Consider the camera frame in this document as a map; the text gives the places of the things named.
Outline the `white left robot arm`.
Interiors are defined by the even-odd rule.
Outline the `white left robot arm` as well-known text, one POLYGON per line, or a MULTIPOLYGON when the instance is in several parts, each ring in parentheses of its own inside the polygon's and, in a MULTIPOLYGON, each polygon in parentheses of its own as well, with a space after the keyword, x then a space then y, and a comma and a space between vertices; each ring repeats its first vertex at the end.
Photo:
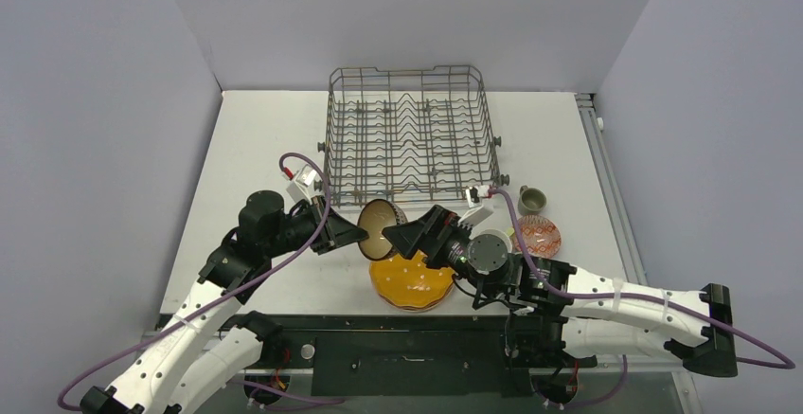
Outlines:
POLYGON ((242 369, 272 366, 282 354, 279 327, 256 311, 213 350, 204 347, 275 272, 274 258, 291 261, 306 249, 325 254, 367 237, 323 195, 287 209, 275 191, 251 194, 162 333, 107 387, 91 387, 80 412, 191 413, 242 369))

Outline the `grey wire dish rack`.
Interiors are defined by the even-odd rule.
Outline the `grey wire dish rack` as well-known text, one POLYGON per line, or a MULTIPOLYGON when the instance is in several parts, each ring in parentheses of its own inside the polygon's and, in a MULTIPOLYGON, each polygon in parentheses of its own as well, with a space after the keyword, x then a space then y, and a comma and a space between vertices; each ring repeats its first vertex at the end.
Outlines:
POLYGON ((329 77, 324 156, 332 201, 362 207, 453 203, 502 173, 482 73, 469 64, 426 69, 340 67, 329 77))

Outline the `dark patterned cream bowl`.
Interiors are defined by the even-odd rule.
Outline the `dark patterned cream bowl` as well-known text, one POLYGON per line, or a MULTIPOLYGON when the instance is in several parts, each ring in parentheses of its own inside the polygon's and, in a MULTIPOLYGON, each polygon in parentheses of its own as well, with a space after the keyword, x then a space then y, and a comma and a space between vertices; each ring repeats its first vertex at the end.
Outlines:
POLYGON ((394 256, 397 251, 383 231, 386 227, 406 222, 406 214, 392 202, 375 199, 367 203, 357 223, 368 235, 367 239, 358 243, 361 253, 370 261, 381 261, 394 256))

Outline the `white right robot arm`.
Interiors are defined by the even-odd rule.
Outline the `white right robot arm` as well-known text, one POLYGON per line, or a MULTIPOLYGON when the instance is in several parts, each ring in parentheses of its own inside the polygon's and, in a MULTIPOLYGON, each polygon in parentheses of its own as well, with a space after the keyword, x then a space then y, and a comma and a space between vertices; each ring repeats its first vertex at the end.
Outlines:
POLYGON ((704 376, 738 374, 729 291, 720 284, 670 291, 603 277, 525 255, 498 231, 473 235, 439 206, 382 235, 403 256, 420 253, 430 268, 453 269, 474 287, 475 309, 498 302, 514 315, 539 317, 547 330, 535 336, 534 350, 547 364, 635 354, 675 359, 704 376))

